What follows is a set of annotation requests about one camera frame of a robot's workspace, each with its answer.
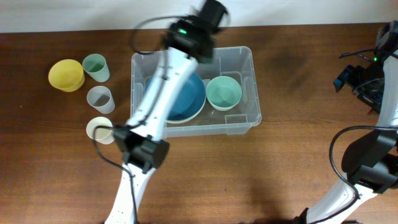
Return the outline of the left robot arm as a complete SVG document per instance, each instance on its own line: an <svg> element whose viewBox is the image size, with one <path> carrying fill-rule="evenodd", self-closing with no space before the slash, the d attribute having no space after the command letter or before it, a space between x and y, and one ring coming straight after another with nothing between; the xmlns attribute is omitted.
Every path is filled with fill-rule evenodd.
<svg viewBox="0 0 398 224"><path fill-rule="evenodd" d="M197 14L176 16L162 38L160 55L151 83L135 113L124 126L111 127L123 154L121 181L106 223L137 223L137 211L146 185L163 163L169 143L162 140L165 122L189 76L200 63L213 57L220 22L229 14L215 0L206 0Z"/></svg>

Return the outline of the dark blue bowl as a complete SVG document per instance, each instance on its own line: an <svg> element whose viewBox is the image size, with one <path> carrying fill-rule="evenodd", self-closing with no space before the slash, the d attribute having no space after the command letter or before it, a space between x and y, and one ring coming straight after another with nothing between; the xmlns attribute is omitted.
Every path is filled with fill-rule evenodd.
<svg viewBox="0 0 398 224"><path fill-rule="evenodd" d="M192 73L180 90L167 120L180 121L194 115L206 99L205 84Z"/></svg>

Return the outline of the white small bowl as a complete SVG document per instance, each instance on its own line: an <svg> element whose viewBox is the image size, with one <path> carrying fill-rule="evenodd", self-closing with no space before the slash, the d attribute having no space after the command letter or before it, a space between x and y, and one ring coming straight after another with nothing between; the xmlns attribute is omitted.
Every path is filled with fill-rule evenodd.
<svg viewBox="0 0 398 224"><path fill-rule="evenodd" d="M211 101L207 99L209 104L218 111L228 111L238 105L238 101Z"/></svg>

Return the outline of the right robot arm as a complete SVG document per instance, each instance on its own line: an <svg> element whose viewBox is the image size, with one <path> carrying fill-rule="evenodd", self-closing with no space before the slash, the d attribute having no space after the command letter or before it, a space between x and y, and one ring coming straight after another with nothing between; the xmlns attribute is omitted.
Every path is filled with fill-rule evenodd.
<svg viewBox="0 0 398 224"><path fill-rule="evenodd" d="M359 100L379 114L374 126L351 126L333 137L329 147L331 167L338 182L314 206L306 208L294 223L346 223L347 218L365 201L397 188L397 21L382 26L374 57L369 66L347 66L334 80L336 91L345 85ZM337 169L333 150L337 139L354 130L368 130L345 150L341 169Z"/></svg>

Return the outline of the mint green small bowl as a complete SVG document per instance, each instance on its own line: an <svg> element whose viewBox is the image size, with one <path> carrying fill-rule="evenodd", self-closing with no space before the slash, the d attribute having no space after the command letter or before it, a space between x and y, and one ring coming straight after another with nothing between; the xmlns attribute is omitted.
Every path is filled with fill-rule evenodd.
<svg viewBox="0 0 398 224"><path fill-rule="evenodd" d="M241 85L235 79L228 76L213 78L206 88L206 97L211 101L240 102L242 94Z"/></svg>

